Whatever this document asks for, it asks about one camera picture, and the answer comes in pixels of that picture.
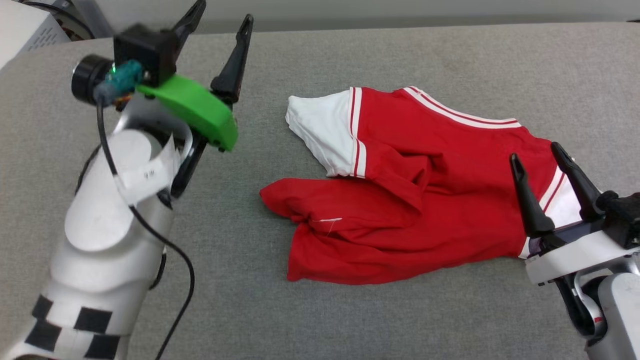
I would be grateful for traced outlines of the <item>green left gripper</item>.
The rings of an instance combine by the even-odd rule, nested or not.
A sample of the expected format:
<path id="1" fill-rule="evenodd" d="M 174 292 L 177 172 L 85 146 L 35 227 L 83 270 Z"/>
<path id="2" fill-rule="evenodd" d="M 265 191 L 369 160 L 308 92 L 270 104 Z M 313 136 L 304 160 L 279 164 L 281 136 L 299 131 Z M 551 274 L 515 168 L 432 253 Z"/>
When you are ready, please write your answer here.
<path id="1" fill-rule="evenodd" d="M 196 0 L 174 25 L 173 33 L 180 46 L 185 45 L 190 34 L 198 28 L 206 7 L 206 0 Z M 236 44 L 226 64 L 211 80 L 211 92 L 182 75 L 172 75 L 157 87 L 138 84 L 135 90 L 159 100 L 212 146 L 231 152 L 239 132 L 233 111 L 227 105 L 236 104 L 240 98 L 253 28 L 254 17 L 247 14 L 235 35 Z"/>

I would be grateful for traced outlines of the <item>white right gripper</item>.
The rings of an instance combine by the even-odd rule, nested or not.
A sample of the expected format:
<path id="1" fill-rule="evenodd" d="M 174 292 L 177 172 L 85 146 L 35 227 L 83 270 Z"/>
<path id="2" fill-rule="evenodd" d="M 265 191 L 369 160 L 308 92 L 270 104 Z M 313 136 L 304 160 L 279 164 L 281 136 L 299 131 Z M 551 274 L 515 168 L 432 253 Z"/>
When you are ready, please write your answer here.
<path id="1" fill-rule="evenodd" d="M 525 234 L 531 238 L 525 269 L 532 284 L 547 283 L 639 251 L 639 244 L 624 248 L 603 231 L 602 210 L 596 205 L 601 192 L 558 142 L 551 144 L 551 152 L 571 184 L 580 205 L 580 218 L 595 222 L 580 221 L 555 230 L 553 220 L 544 213 L 530 188 L 525 166 L 512 153 L 509 163 L 519 212 Z"/>

